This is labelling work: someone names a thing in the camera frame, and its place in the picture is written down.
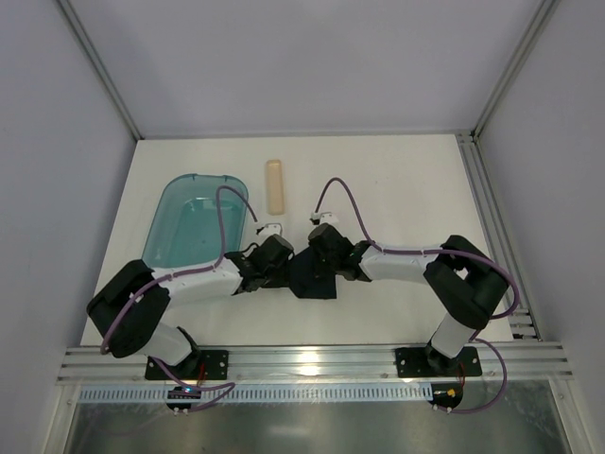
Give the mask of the black paper napkin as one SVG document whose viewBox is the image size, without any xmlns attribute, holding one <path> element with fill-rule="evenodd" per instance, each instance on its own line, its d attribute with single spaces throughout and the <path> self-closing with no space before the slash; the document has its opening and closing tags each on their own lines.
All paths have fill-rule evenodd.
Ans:
<svg viewBox="0 0 605 454">
<path fill-rule="evenodd" d="M 288 286 L 299 299 L 335 300 L 336 275 L 317 261 L 311 248 L 297 253 L 289 262 Z"/>
</svg>

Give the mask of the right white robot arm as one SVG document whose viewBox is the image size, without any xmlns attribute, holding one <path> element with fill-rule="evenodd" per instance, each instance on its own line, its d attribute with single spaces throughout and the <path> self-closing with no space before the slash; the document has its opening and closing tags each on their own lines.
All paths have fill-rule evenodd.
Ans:
<svg viewBox="0 0 605 454">
<path fill-rule="evenodd" d="M 445 315 L 427 345 L 417 353 L 396 350 L 399 376 L 454 376 L 462 371 L 466 344 L 495 318 L 513 288 L 508 274 L 463 236 L 449 236 L 438 249 L 395 250 L 369 240 L 356 244 L 336 227 L 322 223 L 308 236 L 321 275 L 348 281 L 401 281 L 428 285 Z"/>
</svg>

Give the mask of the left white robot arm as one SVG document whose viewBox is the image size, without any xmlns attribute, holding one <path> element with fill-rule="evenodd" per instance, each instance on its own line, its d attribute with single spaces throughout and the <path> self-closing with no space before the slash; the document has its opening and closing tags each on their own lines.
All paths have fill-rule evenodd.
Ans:
<svg viewBox="0 0 605 454">
<path fill-rule="evenodd" d="M 102 337 L 100 353 L 114 358 L 145 355 L 179 377 L 196 375 L 203 354 L 181 327 L 162 322 L 172 307 L 251 293 L 285 277 L 293 247 L 279 235 L 250 253 L 226 253 L 216 263 L 153 269 L 142 259 L 127 263 L 87 305 Z"/>
</svg>

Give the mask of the beige cutlery case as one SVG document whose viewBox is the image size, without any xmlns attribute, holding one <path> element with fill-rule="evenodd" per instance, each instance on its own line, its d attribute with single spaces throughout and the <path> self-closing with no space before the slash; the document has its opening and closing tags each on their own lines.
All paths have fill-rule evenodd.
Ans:
<svg viewBox="0 0 605 454">
<path fill-rule="evenodd" d="M 285 213 L 285 186 L 283 164 L 280 160 L 268 160 L 265 165 L 267 211 L 271 216 Z"/>
</svg>

